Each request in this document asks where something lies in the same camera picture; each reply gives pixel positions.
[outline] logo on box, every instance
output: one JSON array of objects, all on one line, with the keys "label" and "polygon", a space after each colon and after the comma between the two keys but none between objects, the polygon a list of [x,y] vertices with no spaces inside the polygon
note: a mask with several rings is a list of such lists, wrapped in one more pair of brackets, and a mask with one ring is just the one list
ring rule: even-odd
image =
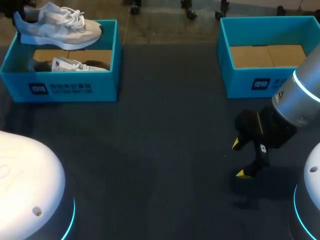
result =
[{"label": "logo on box", "polygon": [[270,78],[255,78],[251,90],[266,90],[269,83]]},{"label": "logo on box", "polygon": [[29,83],[29,88],[33,95],[48,95],[48,90],[44,83]]}]

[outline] shoe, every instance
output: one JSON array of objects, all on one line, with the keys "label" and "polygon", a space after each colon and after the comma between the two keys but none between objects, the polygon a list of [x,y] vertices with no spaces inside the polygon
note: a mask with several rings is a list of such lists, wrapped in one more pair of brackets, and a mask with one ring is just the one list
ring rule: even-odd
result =
[{"label": "shoe", "polygon": [[95,63],[97,66],[90,66],[87,64],[82,64],[77,60],[71,60],[61,57],[53,58],[53,61],[36,61],[34,59],[29,61],[28,71],[30,73],[34,72],[88,72],[88,71],[109,71],[105,68],[98,67],[103,66],[102,63],[97,61],[90,61],[90,63]]},{"label": "shoe", "polygon": [[64,50],[78,50],[95,43],[102,34],[102,26],[85,19],[83,12],[51,2],[42,8],[25,7],[24,12],[26,21],[17,11],[13,14],[22,44],[51,44]]}]

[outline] floor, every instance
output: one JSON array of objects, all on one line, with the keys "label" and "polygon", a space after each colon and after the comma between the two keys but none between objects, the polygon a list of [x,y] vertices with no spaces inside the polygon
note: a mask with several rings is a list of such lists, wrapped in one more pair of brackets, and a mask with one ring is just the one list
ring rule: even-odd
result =
[{"label": "floor", "polygon": [[254,148],[232,150],[234,119],[270,100],[226,98],[215,44],[124,45],[116,103],[14,104],[0,91],[0,129],[60,159],[77,240],[290,240],[288,211],[320,122],[273,150],[254,180],[237,179]]},{"label": "floor", "polygon": [[[180,0],[142,0],[141,14],[132,16],[129,0],[52,0],[58,6],[84,11],[88,19],[117,19],[124,44],[212,43],[216,41],[219,22],[215,11],[220,3],[214,0],[193,0],[198,18],[191,21],[181,9]],[[38,7],[48,0],[35,0]],[[228,16],[274,16],[275,8],[233,3]],[[0,46],[8,46],[16,32],[9,19],[0,15]]]}]

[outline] white dome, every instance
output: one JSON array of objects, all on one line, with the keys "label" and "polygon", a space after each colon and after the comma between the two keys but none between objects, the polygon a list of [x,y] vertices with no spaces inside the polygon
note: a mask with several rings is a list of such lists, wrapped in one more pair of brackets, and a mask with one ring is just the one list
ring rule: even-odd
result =
[{"label": "white dome", "polygon": [[65,181],[48,147],[0,131],[0,239],[24,240],[39,230],[59,206]]},{"label": "white dome", "polygon": [[304,182],[310,198],[320,210],[320,143],[315,146],[306,160]]}]

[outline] dark gray table surface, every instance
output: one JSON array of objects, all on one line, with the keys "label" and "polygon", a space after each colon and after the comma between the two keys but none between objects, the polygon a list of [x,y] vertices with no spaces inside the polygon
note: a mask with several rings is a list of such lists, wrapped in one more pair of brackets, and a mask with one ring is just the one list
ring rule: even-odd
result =
[{"label": "dark gray table surface", "polygon": [[116,103],[14,104],[0,93],[2,130],[62,162],[80,240],[289,239],[319,120],[273,150],[271,168],[237,180],[254,150],[232,151],[234,118],[270,100],[227,99],[214,44],[124,46]]}]

